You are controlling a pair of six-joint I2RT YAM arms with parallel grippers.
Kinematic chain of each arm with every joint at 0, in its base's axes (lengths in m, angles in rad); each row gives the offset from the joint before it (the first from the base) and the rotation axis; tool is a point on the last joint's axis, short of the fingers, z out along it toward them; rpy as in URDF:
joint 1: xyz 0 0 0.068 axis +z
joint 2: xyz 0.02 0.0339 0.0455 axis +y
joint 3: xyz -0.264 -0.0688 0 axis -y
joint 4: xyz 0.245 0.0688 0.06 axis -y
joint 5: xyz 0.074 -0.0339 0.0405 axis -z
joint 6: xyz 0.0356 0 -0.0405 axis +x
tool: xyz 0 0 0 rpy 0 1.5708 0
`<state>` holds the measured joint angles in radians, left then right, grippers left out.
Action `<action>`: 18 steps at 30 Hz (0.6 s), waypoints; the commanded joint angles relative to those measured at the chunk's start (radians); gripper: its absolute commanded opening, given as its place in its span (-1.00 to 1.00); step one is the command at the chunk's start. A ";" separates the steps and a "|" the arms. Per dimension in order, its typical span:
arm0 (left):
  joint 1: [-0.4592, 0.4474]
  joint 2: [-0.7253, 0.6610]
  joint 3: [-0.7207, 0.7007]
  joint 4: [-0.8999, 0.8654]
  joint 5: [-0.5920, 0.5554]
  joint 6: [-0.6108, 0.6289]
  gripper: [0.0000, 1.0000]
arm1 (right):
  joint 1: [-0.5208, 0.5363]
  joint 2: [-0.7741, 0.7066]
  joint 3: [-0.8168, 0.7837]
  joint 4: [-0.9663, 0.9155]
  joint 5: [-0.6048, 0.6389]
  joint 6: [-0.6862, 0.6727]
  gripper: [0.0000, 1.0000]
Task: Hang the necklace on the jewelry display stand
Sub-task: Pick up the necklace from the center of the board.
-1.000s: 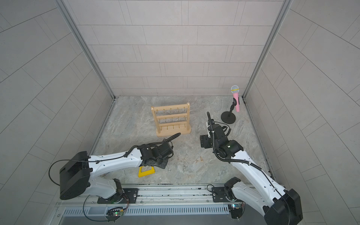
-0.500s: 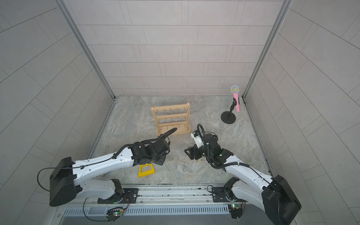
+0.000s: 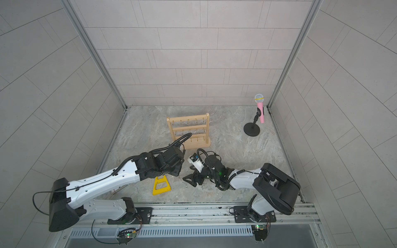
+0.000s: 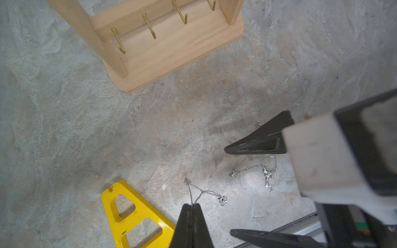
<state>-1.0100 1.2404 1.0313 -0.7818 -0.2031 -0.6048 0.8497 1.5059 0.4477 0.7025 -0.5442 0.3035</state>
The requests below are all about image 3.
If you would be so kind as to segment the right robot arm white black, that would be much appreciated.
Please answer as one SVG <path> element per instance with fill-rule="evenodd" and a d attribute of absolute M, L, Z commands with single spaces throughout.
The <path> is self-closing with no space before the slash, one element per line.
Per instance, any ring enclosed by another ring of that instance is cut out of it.
<path fill-rule="evenodd" d="M 193 173 L 183 180 L 193 187 L 210 180 L 221 191 L 237 189 L 254 189 L 258 192 L 249 201 L 245 210 L 238 212 L 234 207 L 234 215 L 250 219 L 252 222 L 270 222 L 275 211 L 291 215 L 301 189 L 300 184 L 270 163 L 265 163 L 255 170 L 233 169 L 225 167 L 221 157 L 213 153 L 209 155 L 199 148 L 188 162 Z"/>

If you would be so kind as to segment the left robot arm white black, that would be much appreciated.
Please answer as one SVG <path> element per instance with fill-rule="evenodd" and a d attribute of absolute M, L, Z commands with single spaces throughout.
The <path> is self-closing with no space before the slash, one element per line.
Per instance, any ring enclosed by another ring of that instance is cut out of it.
<path fill-rule="evenodd" d="M 185 155 L 180 147 L 191 136 L 192 133 L 187 133 L 167 147 L 128 157 L 118 167 L 89 178 L 56 180 L 48 191 L 49 231 L 65 230 L 84 219 L 108 219 L 113 224 L 133 221 L 136 209 L 131 198 L 99 201 L 94 198 L 148 178 L 179 176 Z"/>

